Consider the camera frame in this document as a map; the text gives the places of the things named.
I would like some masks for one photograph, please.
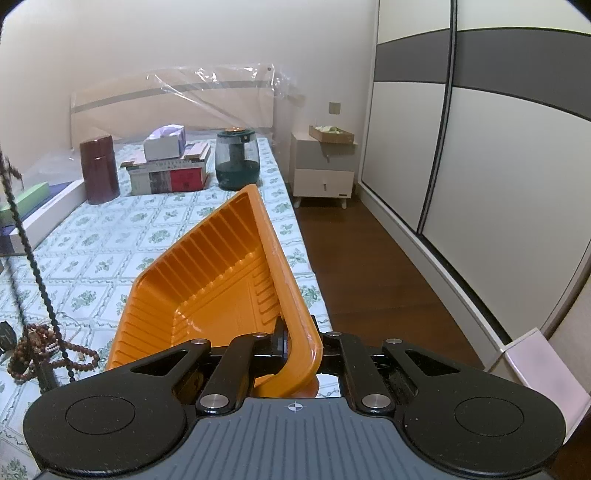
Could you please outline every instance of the orange basket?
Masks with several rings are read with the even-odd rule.
[[[193,338],[224,346],[246,333],[272,333],[281,315],[287,362],[259,381],[259,397],[288,397],[315,381],[322,342],[256,186],[203,219],[135,280],[107,368]]]

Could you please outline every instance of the mattress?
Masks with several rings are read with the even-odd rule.
[[[201,136],[189,136],[189,140],[198,138]],[[214,140],[208,141],[215,147]],[[310,313],[315,315],[321,331],[330,331],[326,306],[277,162],[268,140],[261,137],[258,143],[259,192]],[[141,148],[141,142],[118,145],[117,161],[131,159]],[[207,188],[200,192],[130,196],[129,174],[124,168],[119,169],[119,198],[99,206],[80,205],[35,249],[63,337],[100,355],[99,368],[94,372],[77,372],[77,380],[104,370],[127,295],[138,274],[235,195],[218,187],[213,156],[210,158]],[[14,257],[14,265],[27,320],[48,323],[26,258]],[[0,275],[0,320],[3,319],[17,334],[20,332],[6,270]],[[71,355],[76,362],[89,361],[78,358],[78,354]],[[32,479],[37,466],[22,436],[22,419],[39,396],[39,387],[36,380],[16,385],[7,373],[8,359],[8,355],[0,358],[0,478]],[[56,370],[56,377],[65,384],[66,369]],[[319,396],[339,395],[335,377],[319,378]]]

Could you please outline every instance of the wall switch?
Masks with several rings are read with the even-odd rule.
[[[340,103],[329,102],[329,114],[340,115]]]

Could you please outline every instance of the black rope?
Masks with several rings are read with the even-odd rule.
[[[29,265],[33,270],[33,276],[35,277],[35,282],[37,283],[37,287],[39,288],[39,292],[41,293],[41,298],[43,303],[45,304],[45,308],[47,309],[47,314],[49,315],[49,320],[51,322],[51,326],[53,328],[53,333],[56,336],[57,344],[61,352],[62,358],[66,361],[66,369],[68,370],[68,377],[70,377],[70,382],[74,382],[76,379],[74,378],[74,372],[72,370],[72,361],[68,358],[68,353],[66,351],[66,346],[64,345],[64,340],[61,337],[60,328],[57,324],[56,313],[53,310],[53,306],[51,305],[51,300],[49,295],[47,294],[47,289],[45,284],[43,283],[43,278],[41,278],[41,271],[37,265],[37,261],[35,260],[35,256],[33,256],[33,249],[31,248],[31,244],[29,243],[29,239],[27,238],[27,234],[25,233],[25,229],[22,225],[22,220],[20,215],[18,214],[17,204],[14,200],[14,194],[12,193],[12,186],[10,181],[10,176],[8,173],[8,169],[6,164],[4,163],[4,155],[2,154],[2,150],[0,148],[0,176],[2,177],[2,185],[4,187],[4,193],[6,194],[6,200],[8,202],[8,206],[12,213],[12,219],[14,221],[14,225],[17,228],[18,236],[21,240],[22,247],[25,251],[25,255],[27,256],[27,260],[29,260]],[[12,294],[15,297],[15,302],[17,304],[18,315],[19,319],[22,323],[24,335],[27,336],[27,324],[24,316],[24,311],[22,309],[22,302],[20,299],[20,295],[17,289],[17,282],[14,278],[14,270],[12,268],[12,259],[10,257],[7,258],[7,268],[8,268],[8,275],[10,276],[11,282],[11,289]]]

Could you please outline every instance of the silver bolt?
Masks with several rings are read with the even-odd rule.
[[[390,405],[390,399],[386,395],[372,393],[371,395],[364,396],[361,403],[367,408],[386,408]]]
[[[203,405],[205,408],[211,408],[212,410],[216,410],[218,408],[225,407],[230,403],[228,397],[225,395],[219,395],[217,393],[212,393],[211,395],[205,395],[199,403]]]

